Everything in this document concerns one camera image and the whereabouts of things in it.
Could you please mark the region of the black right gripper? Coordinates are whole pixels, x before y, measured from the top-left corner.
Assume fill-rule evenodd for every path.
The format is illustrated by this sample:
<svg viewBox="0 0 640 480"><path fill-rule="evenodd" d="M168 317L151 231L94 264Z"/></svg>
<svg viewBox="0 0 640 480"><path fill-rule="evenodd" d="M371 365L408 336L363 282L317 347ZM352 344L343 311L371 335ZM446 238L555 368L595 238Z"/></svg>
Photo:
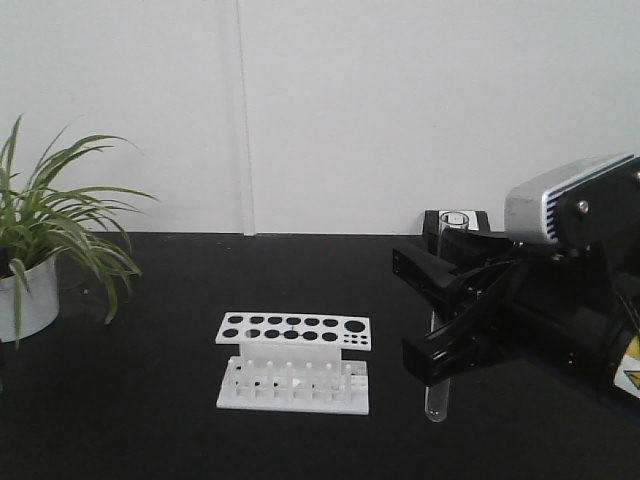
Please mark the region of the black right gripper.
<svg viewBox="0 0 640 480"><path fill-rule="evenodd" d="M404 368L424 385L522 357L608 408L639 412L639 245L546 252L500 232L446 230L433 253L392 253L393 273L445 323L402 339Z"/></svg>

